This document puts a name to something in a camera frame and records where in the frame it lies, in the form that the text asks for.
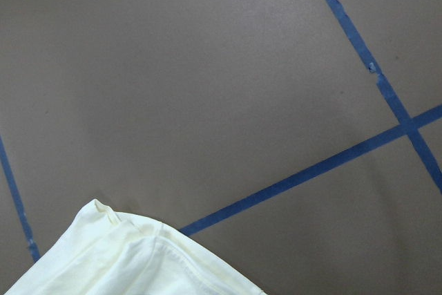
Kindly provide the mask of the cream long-sleeve printed shirt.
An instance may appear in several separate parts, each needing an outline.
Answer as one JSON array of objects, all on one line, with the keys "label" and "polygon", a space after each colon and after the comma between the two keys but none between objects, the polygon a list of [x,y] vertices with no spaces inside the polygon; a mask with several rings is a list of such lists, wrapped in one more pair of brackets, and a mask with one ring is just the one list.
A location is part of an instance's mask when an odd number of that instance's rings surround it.
[{"label": "cream long-sleeve printed shirt", "polygon": [[94,199],[8,294],[263,294],[163,222]]}]

